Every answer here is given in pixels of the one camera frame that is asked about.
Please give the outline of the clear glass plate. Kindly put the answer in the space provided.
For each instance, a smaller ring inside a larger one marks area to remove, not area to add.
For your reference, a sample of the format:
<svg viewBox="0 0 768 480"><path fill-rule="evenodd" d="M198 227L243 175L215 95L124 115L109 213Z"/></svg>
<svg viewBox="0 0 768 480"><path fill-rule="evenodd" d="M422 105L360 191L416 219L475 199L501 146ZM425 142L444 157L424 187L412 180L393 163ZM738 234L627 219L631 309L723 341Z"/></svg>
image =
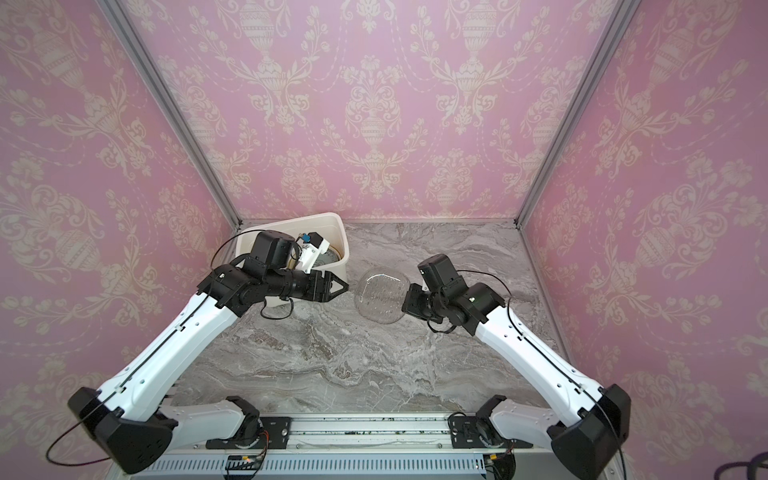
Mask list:
<svg viewBox="0 0 768 480"><path fill-rule="evenodd" d="M410 286L408 277L388 267L373 267L357 282L354 302L357 312L380 325L391 325L403 316L402 304Z"/></svg>

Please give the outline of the small blue patterned plate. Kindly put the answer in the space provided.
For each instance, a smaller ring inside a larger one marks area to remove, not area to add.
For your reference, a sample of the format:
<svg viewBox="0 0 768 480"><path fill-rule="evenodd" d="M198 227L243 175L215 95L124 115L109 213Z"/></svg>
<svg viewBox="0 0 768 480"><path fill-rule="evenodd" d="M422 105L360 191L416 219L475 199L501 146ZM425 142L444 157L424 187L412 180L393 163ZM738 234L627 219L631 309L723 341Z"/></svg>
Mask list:
<svg viewBox="0 0 768 480"><path fill-rule="evenodd" d="M320 253L313 265L314 268L320 268L341 260L342 255L337 249L330 246L324 253Z"/></svg>

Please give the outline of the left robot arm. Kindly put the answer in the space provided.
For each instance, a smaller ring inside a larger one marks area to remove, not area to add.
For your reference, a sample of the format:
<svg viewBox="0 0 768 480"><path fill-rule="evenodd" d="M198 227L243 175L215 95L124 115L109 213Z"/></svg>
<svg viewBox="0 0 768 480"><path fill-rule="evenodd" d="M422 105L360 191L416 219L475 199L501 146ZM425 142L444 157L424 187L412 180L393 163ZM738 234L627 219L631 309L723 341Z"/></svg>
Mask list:
<svg viewBox="0 0 768 480"><path fill-rule="evenodd" d="M180 314L132 362L99 388L81 387L69 398L78 426L123 473L142 472L169 450L209 440L241 449L267 440L259 410L240 396L163 405L203 350L252 306L270 297L326 303L347 292L346 281L314 267L330 247L319 233L253 233L250 252L212 266Z"/></svg>

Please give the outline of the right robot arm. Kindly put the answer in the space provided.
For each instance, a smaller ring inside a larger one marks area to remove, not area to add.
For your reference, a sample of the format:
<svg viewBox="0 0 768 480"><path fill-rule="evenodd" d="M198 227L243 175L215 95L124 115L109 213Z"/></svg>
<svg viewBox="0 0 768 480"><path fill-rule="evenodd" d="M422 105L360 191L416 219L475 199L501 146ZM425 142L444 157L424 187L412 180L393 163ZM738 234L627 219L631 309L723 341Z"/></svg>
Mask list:
<svg viewBox="0 0 768 480"><path fill-rule="evenodd" d="M603 386L573 367L526 327L504 299L479 283L450 292L409 286L401 307L410 316L447 320L491 347L543 397L545 408L511 400L488 420L501 437L547 447L578 479L597 479L621 458L629 436L631 399L619 385Z"/></svg>

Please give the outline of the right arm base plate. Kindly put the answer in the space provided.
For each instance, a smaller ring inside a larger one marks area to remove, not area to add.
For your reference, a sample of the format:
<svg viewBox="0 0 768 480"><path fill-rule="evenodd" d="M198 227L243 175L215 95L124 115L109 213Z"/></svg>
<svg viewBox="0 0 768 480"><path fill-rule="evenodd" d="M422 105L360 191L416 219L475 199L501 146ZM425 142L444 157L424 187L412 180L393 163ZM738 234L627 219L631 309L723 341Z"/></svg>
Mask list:
<svg viewBox="0 0 768 480"><path fill-rule="evenodd" d="M501 437L489 420L465 414L447 418L451 445L454 449L507 449L509 441Z"/></svg>

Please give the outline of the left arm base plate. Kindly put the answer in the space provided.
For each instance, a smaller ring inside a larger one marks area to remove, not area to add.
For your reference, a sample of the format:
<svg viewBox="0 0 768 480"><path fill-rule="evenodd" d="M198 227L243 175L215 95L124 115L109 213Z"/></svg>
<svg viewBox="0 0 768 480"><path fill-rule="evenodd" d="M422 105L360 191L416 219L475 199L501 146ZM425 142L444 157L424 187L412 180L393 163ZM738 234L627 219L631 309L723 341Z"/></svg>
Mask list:
<svg viewBox="0 0 768 480"><path fill-rule="evenodd" d="M256 432L245 439L213 439L205 443L208 450L255 449L285 450L290 439L292 418L267 416L260 418Z"/></svg>

